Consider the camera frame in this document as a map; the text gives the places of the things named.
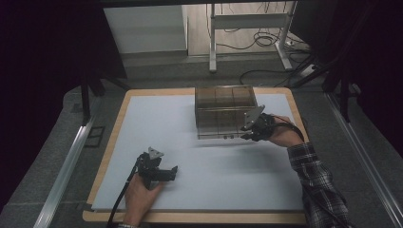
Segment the checkered shirt sleeve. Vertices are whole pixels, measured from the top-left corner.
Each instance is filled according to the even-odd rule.
[[[342,223],[354,227],[348,218],[346,200],[334,187],[332,173],[318,159],[312,145],[304,143],[289,147],[288,156],[304,189],[302,201],[308,227],[343,227],[319,203]]]

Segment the wrist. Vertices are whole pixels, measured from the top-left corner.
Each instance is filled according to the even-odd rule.
[[[140,226],[132,226],[132,225],[127,225],[127,224],[120,223],[118,225],[118,228],[140,228]]]
[[[287,148],[288,148],[288,147],[293,147],[293,146],[295,146],[295,145],[303,144],[303,143],[304,143],[304,141],[303,141],[302,139],[297,138],[297,139],[294,139],[294,140],[292,140],[292,141],[289,141],[289,142],[287,143]]]
[[[142,218],[138,217],[137,215],[138,215],[137,213],[130,213],[129,211],[127,211],[125,213],[123,224],[139,227]]]

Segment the human hand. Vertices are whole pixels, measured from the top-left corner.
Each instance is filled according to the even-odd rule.
[[[276,123],[290,123],[291,120],[285,116],[275,116]],[[284,147],[302,144],[303,140],[297,132],[286,126],[278,126],[275,128],[273,135],[268,139],[270,142]]]
[[[151,208],[162,189],[163,182],[159,182],[152,190],[146,189],[143,178],[139,174],[135,174],[125,192],[124,224],[139,226],[143,216]]]

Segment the gray floor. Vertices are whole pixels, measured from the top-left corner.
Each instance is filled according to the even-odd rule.
[[[133,88],[238,85],[239,76],[248,70],[282,70],[276,54],[220,57],[218,72],[215,74],[208,72],[206,60],[207,58],[204,57],[189,59],[178,56],[155,61],[144,60],[144,64],[139,64],[142,61],[125,59],[128,79],[123,82]],[[252,73],[243,81],[253,86],[274,86],[286,77],[287,74]],[[327,99],[321,92],[322,80],[318,78],[302,88],[293,89],[310,141],[314,144],[322,161],[333,171],[336,186],[348,201],[351,220],[356,227],[394,227]],[[106,87],[106,95],[103,97],[100,115],[95,119],[93,127],[103,127],[105,132],[99,146],[96,146],[97,139],[86,141],[87,147],[81,153],[51,227],[105,227],[106,225],[101,222],[89,223],[82,219],[86,199],[125,95],[121,88],[107,81],[103,83]],[[80,103],[79,88],[66,94],[64,109],[59,120],[36,161],[5,206],[0,216],[0,227],[32,227],[37,220],[80,127],[82,120]],[[400,181],[403,175],[402,159],[362,113],[354,99],[350,101],[350,116],[355,131],[363,141],[379,173],[401,204],[403,202],[403,184]]]

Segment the table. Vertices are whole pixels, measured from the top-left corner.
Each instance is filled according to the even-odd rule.
[[[293,95],[288,88],[254,88],[255,93],[259,94],[285,94],[288,105],[292,111],[295,124],[302,131],[305,139],[308,139],[306,131],[303,127],[302,120],[299,117],[297,105],[294,101]],[[129,90],[121,106],[118,118],[112,130],[111,137],[106,147],[103,160],[101,162],[97,177],[93,183],[90,195],[87,199],[87,204],[92,204],[95,200],[96,194],[100,188],[103,177],[106,173],[108,164],[110,162],[113,150],[115,148],[119,132],[122,128],[122,123],[125,119],[127,106],[132,96],[170,96],[170,95],[193,95],[194,88],[177,88],[177,89],[133,89]],[[117,213],[115,221],[123,220],[124,213]],[[107,212],[91,212],[84,211],[83,219],[86,221],[107,221],[109,213]],[[289,224],[303,224],[305,223],[305,216],[302,211],[295,212],[273,212],[273,213],[228,213],[228,212],[150,212],[145,218],[144,222],[175,222],[175,223],[289,223]]]

